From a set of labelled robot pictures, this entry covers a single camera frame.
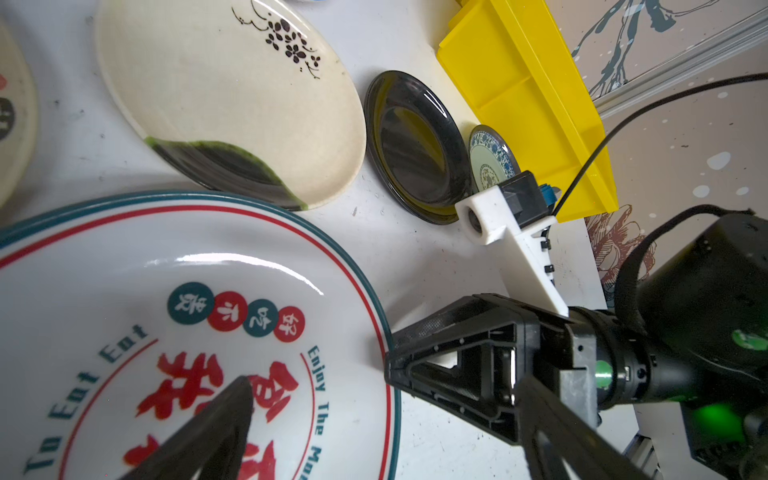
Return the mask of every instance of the teal plate rim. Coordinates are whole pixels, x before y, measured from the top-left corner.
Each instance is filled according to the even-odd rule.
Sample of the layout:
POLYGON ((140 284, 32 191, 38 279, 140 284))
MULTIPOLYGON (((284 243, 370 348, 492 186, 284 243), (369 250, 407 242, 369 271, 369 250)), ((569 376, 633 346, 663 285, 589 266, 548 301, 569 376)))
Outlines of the teal plate rim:
MULTIPOLYGON (((276 214, 280 217, 286 218, 294 223, 298 223, 301 227, 307 229, 310 233, 317 235, 323 242, 331 247, 333 251, 346 262, 347 265, 349 265, 357 278, 360 280, 363 288, 366 289, 368 297, 371 299, 371 303, 376 309, 376 314, 381 319, 382 330, 384 332, 384 338, 387 343, 387 349, 392 349, 392 332, 389 330, 389 323, 387 322, 384 309, 379 302, 379 298, 374 293, 370 282, 363 274, 360 267, 357 266, 357 263, 352 260, 352 257, 350 257, 349 254, 338 243, 336 243, 335 240, 329 237, 320 228, 310 223, 308 220, 304 220, 302 217, 299 217, 298 215, 283 208, 276 207, 260 200, 245 197, 243 195, 223 194, 220 192, 151 190, 131 194, 120 194, 110 197, 102 197, 96 200, 86 200, 84 202, 51 210, 45 214, 40 214, 0 229, 0 250, 11 246, 13 243, 30 237, 31 235, 40 233, 43 230, 56 227, 57 225, 68 222, 70 220, 76 220, 80 217, 97 214, 99 212, 112 210, 114 208, 169 200, 216 200, 229 202, 231 204, 245 205, 248 207, 256 207, 262 210, 266 210, 272 214, 276 214)), ((400 391, 396 388, 392 388, 392 390, 394 390, 395 400, 395 425, 392 431, 392 456, 389 460, 389 480, 394 480, 397 469, 397 458, 400 450, 400 420, 402 410, 400 391)))

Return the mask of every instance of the cream oval plate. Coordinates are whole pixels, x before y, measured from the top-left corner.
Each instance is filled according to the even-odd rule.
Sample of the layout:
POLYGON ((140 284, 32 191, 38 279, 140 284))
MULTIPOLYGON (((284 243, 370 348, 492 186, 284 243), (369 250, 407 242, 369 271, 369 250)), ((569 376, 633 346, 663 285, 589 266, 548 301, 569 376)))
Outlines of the cream oval plate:
POLYGON ((178 192, 56 210, 0 231, 0 291, 0 478, 120 478, 240 375, 239 480, 394 478, 379 301, 285 210, 178 192))
POLYGON ((21 180, 37 133, 35 83, 22 51, 0 21, 0 206, 21 180))
POLYGON ((360 169, 355 85, 280 0, 104 0, 96 45, 136 132, 206 187, 304 210, 341 194, 360 169))

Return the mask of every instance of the yellow bin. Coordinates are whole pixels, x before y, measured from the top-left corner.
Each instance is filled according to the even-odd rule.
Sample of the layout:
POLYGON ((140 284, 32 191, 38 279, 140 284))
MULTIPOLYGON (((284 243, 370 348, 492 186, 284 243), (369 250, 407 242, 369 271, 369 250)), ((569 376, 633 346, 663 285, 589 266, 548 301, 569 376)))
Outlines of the yellow bin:
MULTIPOLYGON (((463 0, 437 58, 477 118, 540 184, 568 188, 605 138, 544 0, 463 0)), ((607 149, 563 206, 567 222, 618 209, 607 149)))

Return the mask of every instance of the white table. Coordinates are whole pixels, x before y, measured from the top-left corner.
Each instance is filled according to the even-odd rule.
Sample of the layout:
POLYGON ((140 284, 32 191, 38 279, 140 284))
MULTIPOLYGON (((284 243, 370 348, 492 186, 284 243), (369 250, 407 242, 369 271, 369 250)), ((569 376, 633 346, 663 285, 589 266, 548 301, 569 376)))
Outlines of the white table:
MULTIPOLYGON (((5 0, 0 15, 20 44, 39 90, 35 159, 0 210, 7 225, 109 194, 197 189, 131 130, 101 81, 94 56, 97 0, 5 0)), ((478 123, 435 58, 458 11, 453 0, 328 0, 294 3, 326 36, 363 95, 381 71, 403 70, 445 103, 466 136, 478 123)), ((437 227, 403 210, 366 161, 338 200, 301 213, 360 265, 392 330, 472 293, 506 294, 490 257, 458 226, 437 227)), ((553 229, 556 284, 570 305, 605 303, 583 221, 553 229)), ((599 432, 623 450, 637 431, 631 407, 603 414, 599 432)), ((482 434, 441 409, 404 395, 397 478, 527 478, 521 448, 482 434)))

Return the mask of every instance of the plate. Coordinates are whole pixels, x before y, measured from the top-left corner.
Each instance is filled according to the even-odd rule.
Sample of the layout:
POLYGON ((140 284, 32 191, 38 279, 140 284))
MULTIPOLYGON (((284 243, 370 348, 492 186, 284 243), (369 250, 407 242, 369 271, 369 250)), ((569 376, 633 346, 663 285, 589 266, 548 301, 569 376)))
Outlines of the plate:
POLYGON ((0 206, 35 150, 38 95, 22 51, 0 20, 0 206))
POLYGON ((493 187, 520 173, 507 142, 488 125, 478 125, 469 135, 469 161, 478 190, 493 187))
POLYGON ((454 205, 472 193, 472 169, 437 95, 410 74, 385 71, 368 88, 364 110, 368 150, 389 192, 430 223, 457 221, 454 205))
POLYGON ((382 308, 285 210, 178 192, 56 210, 0 232, 0 291, 16 386, 0 478, 120 478, 239 375, 254 394, 240 480, 394 478, 382 308))
POLYGON ((355 85, 280 0, 104 0, 96 45, 131 126, 205 187, 305 210, 362 165, 355 85))

